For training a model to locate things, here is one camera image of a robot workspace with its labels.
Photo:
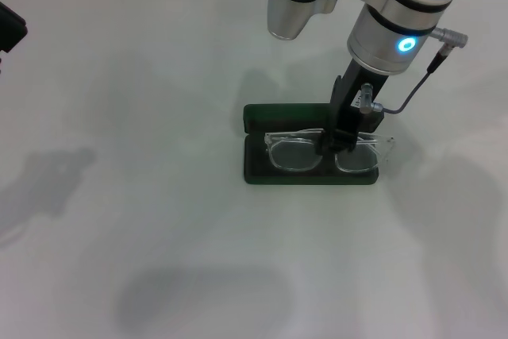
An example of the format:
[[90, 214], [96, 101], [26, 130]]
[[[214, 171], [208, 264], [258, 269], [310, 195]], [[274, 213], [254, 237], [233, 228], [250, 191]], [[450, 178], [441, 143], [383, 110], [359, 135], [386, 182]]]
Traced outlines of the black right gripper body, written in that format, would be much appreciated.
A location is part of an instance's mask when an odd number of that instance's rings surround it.
[[344, 75], [338, 76], [333, 86], [329, 103], [331, 126], [348, 133], [375, 132], [384, 119], [384, 112], [362, 114], [354, 102], [362, 85], [372, 85], [375, 98], [387, 79], [386, 75], [371, 72], [351, 60]]

